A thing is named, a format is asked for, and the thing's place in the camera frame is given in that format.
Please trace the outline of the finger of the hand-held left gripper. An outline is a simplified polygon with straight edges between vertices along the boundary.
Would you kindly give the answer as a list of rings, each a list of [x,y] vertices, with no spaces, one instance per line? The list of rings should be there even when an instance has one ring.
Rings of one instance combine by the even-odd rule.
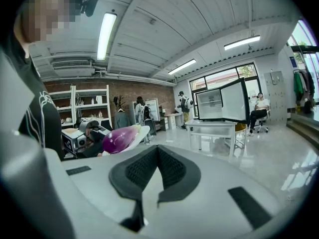
[[[111,131],[102,127],[102,126],[96,126],[90,128],[89,131],[89,138],[92,142],[97,143],[104,139],[104,137],[110,133]]]

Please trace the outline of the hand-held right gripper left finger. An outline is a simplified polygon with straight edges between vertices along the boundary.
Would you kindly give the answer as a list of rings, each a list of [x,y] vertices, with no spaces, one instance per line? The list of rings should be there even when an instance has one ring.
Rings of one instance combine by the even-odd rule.
[[[137,155],[116,164],[109,172],[109,181],[118,194],[141,201],[142,193],[157,169],[158,147],[149,146]]]

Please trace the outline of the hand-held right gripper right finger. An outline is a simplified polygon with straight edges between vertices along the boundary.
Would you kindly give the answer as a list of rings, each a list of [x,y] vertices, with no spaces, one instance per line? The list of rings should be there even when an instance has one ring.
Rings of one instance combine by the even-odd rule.
[[[201,171],[193,161],[165,145],[157,146],[157,167],[163,185],[158,203],[185,199],[195,190],[201,179]]]

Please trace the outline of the purple eggplant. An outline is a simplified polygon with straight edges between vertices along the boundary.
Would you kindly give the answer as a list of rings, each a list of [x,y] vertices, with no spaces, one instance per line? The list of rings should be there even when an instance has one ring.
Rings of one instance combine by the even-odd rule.
[[[103,150],[109,154],[125,150],[135,139],[140,129],[141,126],[136,124],[109,132],[102,141]]]

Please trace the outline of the white plate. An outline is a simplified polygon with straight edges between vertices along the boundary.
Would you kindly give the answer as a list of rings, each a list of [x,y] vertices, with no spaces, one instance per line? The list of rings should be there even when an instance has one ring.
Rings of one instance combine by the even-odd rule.
[[[132,143],[125,150],[123,150],[119,153],[134,149],[148,135],[149,131],[150,131],[150,127],[148,125],[141,126],[139,133],[136,135],[136,137],[132,141]],[[102,155],[105,156],[105,155],[110,155],[110,154],[103,151]]]

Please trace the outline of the black mini fridge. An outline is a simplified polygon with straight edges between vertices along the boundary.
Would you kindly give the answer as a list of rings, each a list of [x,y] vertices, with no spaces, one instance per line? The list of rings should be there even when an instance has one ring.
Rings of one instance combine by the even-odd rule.
[[[196,94],[198,119],[248,124],[248,92],[244,78]]]

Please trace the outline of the grey jacket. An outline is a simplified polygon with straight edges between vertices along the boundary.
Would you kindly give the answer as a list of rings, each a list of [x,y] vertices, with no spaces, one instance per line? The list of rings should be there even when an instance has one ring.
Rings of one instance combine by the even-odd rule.
[[[128,127],[128,126],[131,125],[127,113],[124,110],[122,110],[122,109],[119,109],[115,113],[114,122],[115,122],[114,129]]]

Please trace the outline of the white shelving unit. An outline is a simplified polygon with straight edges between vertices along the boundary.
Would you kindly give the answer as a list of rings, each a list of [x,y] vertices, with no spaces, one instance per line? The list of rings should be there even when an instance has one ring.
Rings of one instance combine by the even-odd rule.
[[[108,85],[102,89],[74,88],[74,101],[77,120],[97,120],[106,129],[113,129]]]
[[[76,123],[75,86],[69,90],[50,93],[61,120],[62,128],[71,128]]]

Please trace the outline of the black coat stand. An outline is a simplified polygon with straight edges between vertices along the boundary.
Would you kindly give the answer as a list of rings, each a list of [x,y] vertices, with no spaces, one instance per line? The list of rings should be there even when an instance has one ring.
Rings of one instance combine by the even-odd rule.
[[[115,104],[115,107],[117,108],[117,111],[124,111],[123,110],[123,104],[125,103],[123,101],[123,96],[122,95],[119,95],[119,96],[115,96],[113,98],[113,102]]]

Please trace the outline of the white desk with drawers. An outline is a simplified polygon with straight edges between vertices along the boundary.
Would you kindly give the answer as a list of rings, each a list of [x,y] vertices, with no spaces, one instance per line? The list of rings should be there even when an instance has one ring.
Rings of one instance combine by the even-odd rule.
[[[160,118],[160,129],[162,131],[173,130],[183,125],[183,114],[174,113]]]

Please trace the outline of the ceiling air conditioner unit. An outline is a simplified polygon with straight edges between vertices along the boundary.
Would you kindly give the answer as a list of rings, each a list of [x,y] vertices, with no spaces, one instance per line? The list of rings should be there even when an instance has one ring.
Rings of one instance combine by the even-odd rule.
[[[93,61],[87,59],[53,61],[51,65],[61,78],[90,77],[95,73]]]

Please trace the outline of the white office chair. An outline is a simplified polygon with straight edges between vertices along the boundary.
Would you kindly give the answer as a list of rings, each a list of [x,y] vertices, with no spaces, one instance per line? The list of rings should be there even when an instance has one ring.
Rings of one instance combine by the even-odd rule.
[[[270,108],[268,108],[266,111],[267,111],[266,116],[263,118],[257,119],[257,121],[256,121],[256,125],[254,127],[254,130],[257,133],[260,133],[262,131],[264,131],[265,133],[268,133],[268,131],[269,131],[269,128],[267,125],[267,120],[270,118]]]

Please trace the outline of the long ceiling light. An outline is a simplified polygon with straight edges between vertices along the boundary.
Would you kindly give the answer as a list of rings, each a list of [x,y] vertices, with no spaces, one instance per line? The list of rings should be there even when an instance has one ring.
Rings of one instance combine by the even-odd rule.
[[[177,73],[177,72],[183,70],[184,68],[186,68],[186,67],[188,67],[188,66],[190,66],[190,65],[193,65],[193,64],[195,64],[195,63],[196,63],[196,60],[195,60],[195,59],[192,59],[192,60],[190,60],[190,61],[188,61],[188,62],[186,62],[186,63],[184,63],[184,64],[182,64],[182,65],[180,65],[180,66],[178,66],[178,67],[176,67],[175,69],[169,71],[168,74],[169,74],[169,75],[173,75],[173,74],[175,74],[175,73]]]
[[[99,40],[98,40],[98,48],[97,48],[97,60],[104,61],[106,58],[107,47],[110,39],[110,35],[117,19],[117,15],[115,13],[105,13],[103,16]]]
[[[224,50],[227,51],[227,50],[230,50],[230,49],[242,46],[242,45],[246,45],[246,44],[250,44],[250,43],[253,43],[253,42],[257,42],[257,41],[260,40],[260,38],[261,38],[261,36],[256,35],[256,36],[245,38],[245,39],[242,39],[242,40],[239,40],[239,41],[235,41],[233,43],[229,43],[227,45],[224,45]]]

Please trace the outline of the grey lockers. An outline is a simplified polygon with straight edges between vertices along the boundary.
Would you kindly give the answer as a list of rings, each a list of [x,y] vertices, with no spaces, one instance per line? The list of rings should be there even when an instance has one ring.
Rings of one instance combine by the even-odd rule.
[[[270,121],[284,124],[287,121],[287,100],[283,74],[281,71],[265,73],[264,78],[270,102]]]

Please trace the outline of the green jacket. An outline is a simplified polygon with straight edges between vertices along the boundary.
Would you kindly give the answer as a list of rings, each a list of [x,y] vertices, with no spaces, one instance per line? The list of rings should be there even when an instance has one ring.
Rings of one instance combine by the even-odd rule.
[[[296,95],[296,101],[301,101],[304,95],[304,89],[299,72],[294,73],[294,92]]]

